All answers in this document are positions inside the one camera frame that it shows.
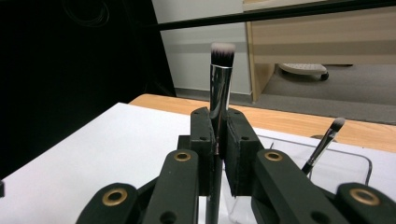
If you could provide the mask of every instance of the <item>wooden desk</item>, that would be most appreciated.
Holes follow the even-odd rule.
[[[209,107],[209,102],[143,94],[132,100],[130,105],[189,115],[196,108]],[[243,112],[253,127],[307,137],[324,134],[333,122],[332,118],[320,116],[238,105],[230,107]],[[339,143],[396,152],[396,126],[347,120],[336,140]]]

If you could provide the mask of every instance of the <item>silver brush ferrule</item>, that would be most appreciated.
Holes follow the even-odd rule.
[[[323,138],[320,140],[320,142],[319,142],[317,148],[315,149],[314,153],[309,158],[309,160],[307,162],[308,164],[315,165],[317,163],[317,161],[319,160],[319,157],[323,154],[324,150],[329,146],[329,144],[335,138],[337,133],[338,133],[337,131],[329,129],[324,134]]]
[[[227,131],[227,110],[230,101],[231,67],[210,65],[210,119],[216,136],[215,154],[220,154],[219,146]]]

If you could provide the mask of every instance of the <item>white plastic object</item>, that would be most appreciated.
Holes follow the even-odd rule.
[[[297,75],[323,75],[327,68],[319,63],[280,63],[282,70]]]

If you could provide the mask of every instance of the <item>screw hole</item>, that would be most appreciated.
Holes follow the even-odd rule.
[[[275,159],[275,160],[279,159],[279,156],[276,155],[276,154],[274,154],[274,153],[271,153],[271,154],[269,154],[268,156],[269,156],[270,158],[272,158],[272,159]]]
[[[108,195],[108,199],[112,201],[119,200],[121,198],[122,194],[119,192],[113,192],[110,195]]]
[[[177,158],[181,159],[181,160],[185,160],[187,158],[187,155],[184,154],[184,153],[180,153],[180,154],[177,155]]]
[[[160,217],[160,221],[163,224],[173,224],[176,222],[176,219],[176,214],[173,212],[164,212]]]
[[[311,217],[319,224],[329,224],[330,223],[330,219],[326,215],[324,215],[323,213],[320,213],[320,212],[311,213]]]
[[[372,201],[374,198],[373,196],[366,194],[364,192],[358,192],[359,197],[361,197],[363,200],[367,200],[367,201]]]

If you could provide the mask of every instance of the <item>small makeup brush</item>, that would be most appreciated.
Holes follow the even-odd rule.
[[[332,140],[335,138],[335,136],[338,134],[340,129],[343,127],[345,123],[345,119],[343,118],[337,118],[332,122],[332,125],[330,128],[327,130],[327,132],[324,134],[323,138],[320,140],[317,148],[315,151],[312,153],[311,157],[309,160],[305,163],[302,171],[308,175],[312,169],[314,168],[316,162],[318,161],[319,157],[323,154],[324,150],[327,148],[327,146],[332,142]]]

